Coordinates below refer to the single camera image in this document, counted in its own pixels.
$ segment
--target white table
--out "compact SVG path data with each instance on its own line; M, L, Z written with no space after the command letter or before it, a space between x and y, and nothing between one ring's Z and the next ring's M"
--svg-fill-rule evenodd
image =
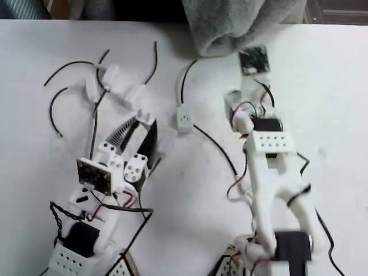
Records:
M94 74L87 66L62 71L73 60L126 68L141 82L159 65L144 106L164 129L175 112L183 71L195 58L190 33L175 25L132 22L0 21L0 274L38 275L48 263L56 224L48 203L65 206L78 185L75 159L87 156L91 107L77 91L55 103L51 127L48 106L54 93ZM268 46L272 91L284 124L310 160L305 181L335 240L333 257L348 275L368 270L368 155L366 118L368 27L283 26L259 42ZM224 114L223 95L240 86L237 56L200 60L190 71L185 100L195 122L224 146L239 171L242 142ZM97 143L127 111L106 97L99 110ZM231 171L216 147L194 131L179 137L172 155L159 165L143 191L143 205L155 213L131 249L141 275L207 275L228 243L250 231L250 211L232 204L225 191ZM295 227L285 205L276 202L275 227ZM122 214L126 242L140 225L138 214ZM337 275L326 250L310 275Z

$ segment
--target gray towel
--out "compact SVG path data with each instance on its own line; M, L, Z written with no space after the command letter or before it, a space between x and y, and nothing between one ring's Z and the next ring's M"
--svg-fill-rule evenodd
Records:
M202 56L244 49L279 23L301 23L306 0L182 0Z

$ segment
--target robotic arm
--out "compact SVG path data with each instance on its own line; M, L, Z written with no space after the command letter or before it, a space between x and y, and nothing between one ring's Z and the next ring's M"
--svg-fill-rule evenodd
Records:
M324 247L324 233L310 196L295 197L308 190L308 184L302 181L297 166L293 138L275 115L266 50L246 50L240 54L240 62L242 88L225 96L225 110L232 130L247 138L243 151L250 171L256 230L254 235L237 237L235 248L241 265L251 274L305 276L311 252ZM272 106L264 103L266 94ZM300 231L274 232L271 210L276 197L288 203L300 223Z

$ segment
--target white connector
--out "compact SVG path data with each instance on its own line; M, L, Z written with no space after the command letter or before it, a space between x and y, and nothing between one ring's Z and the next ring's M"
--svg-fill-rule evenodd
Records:
M179 133L188 133L193 129L193 122L188 107L182 104L177 110L177 128Z
M139 100L138 96L145 90L145 85L133 85L127 92L125 97L121 99L122 105L130 110L138 109Z
M98 90L98 83L95 76L91 76L90 78L85 79L85 91L87 94L88 99L92 103L98 102L99 99L99 90Z
M162 136L157 152L160 158L165 158L169 155L175 146L175 139L178 137L178 132L173 128L166 129Z
M108 89L112 94L117 95L120 99L124 99L126 91L124 91L125 79L119 65L110 65L102 78L104 89Z

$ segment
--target wire connector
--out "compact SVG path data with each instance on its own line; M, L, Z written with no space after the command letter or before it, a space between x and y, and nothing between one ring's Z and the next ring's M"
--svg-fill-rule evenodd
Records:
M178 107L177 128L179 133L189 133L193 129L189 108L185 104Z

